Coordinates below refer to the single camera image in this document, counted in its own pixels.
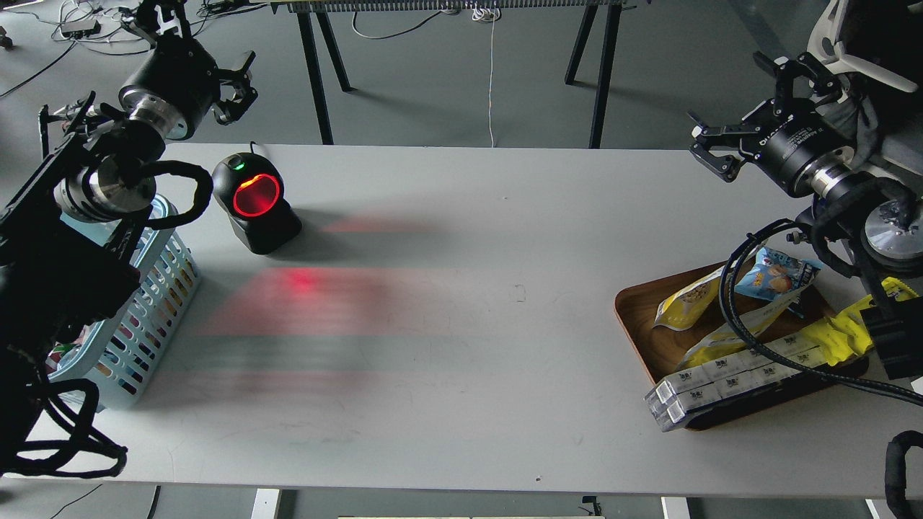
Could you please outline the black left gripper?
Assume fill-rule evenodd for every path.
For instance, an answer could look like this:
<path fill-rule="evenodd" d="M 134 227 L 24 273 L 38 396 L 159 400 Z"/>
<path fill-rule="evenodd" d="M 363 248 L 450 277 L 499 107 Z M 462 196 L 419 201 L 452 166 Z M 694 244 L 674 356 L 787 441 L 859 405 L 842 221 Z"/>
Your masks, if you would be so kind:
<path fill-rule="evenodd" d="M 217 68 L 215 59 L 194 38 L 165 35 L 118 93 L 119 103 L 128 114 L 153 98 L 168 106 L 172 127 L 166 139 L 184 141 L 194 135 L 212 106 L 219 125 L 240 120 L 258 98 L 251 85 L 253 50 L 247 50 L 231 68 Z M 221 89 L 233 95 L 220 98 Z"/>

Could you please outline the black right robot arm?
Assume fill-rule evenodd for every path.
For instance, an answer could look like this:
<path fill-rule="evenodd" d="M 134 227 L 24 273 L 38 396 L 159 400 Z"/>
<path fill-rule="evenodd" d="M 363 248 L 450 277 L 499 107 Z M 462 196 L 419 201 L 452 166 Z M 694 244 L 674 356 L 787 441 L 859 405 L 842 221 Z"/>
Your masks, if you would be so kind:
<path fill-rule="evenodd" d="M 921 376 L 921 298 L 887 302 L 881 282 L 921 276 L 921 200 L 909 187 L 853 169 L 854 146 L 817 112 L 816 102 L 794 95 L 805 78 L 821 103 L 842 88 L 810 53 L 795 59 L 753 56 L 774 78 L 774 96 L 735 125 L 693 130 L 690 152 L 725 182 L 751 162 L 787 196 L 815 196 L 798 223 L 817 257 L 844 277 L 860 277 L 873 306 L 861 312 L 888 378 Z"/>

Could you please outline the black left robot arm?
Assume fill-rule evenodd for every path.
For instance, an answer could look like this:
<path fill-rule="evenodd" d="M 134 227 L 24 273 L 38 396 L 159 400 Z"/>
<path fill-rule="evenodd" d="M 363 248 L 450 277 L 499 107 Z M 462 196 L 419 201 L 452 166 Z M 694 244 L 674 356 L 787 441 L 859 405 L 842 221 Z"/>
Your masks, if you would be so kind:
<path fill-rule="evenodd" d="M 85 378 L 52 382 L 53 346 L 115 318 L 141 286 L 130 260 L 141 232 L 197 220 L 212 197 L 203 167 L 164 160 L 208 110 L 238 121 L 257 99 L 256 55 L 222 69 L 191 36 L 164 34 L 122 86 L 119 107 L 89 115 L 90 92 L 55 150 L 2 210 L 2 474 L 118 476 L 128 449 L 93 425 Z"/>

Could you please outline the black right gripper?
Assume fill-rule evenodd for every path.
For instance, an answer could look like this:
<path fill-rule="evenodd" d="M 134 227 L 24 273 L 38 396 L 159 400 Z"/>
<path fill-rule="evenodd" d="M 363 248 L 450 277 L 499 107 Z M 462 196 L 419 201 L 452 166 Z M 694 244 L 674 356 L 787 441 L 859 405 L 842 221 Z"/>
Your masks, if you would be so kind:
<path fill-rule="evenodd" d="M 774 98 L 759 103 L 736 124 L 710 127 L 695 112 L 686 112 L 695 122 L 694 141 L 689 152 L 722 181 L 732 182 L 746 162 L 736 154 L 739 150 L 785 194 L 803 198 L 813 193 L 812 174 L 805 173 L 812 161 L 831 155 L 848 164 L 856 148 L 852 139 L 845 138 L 817 113 L 814 102 L 794 98 L 795 80 L 808 80 L 811 91 L 820 96 L 817 105 L 838 101 L 843 95 L 843 86 L 834 73 L 809 52 L 795 59 L 783 56 L 781 62 L 776 62 L 758 50 L 753 53 L 753 61 L 774 77 Z M 774 113 L 774 109 L 792 108 L 787 115 Z M 749 137 L 751 125 L 759 127 L 754 137 Z"/>

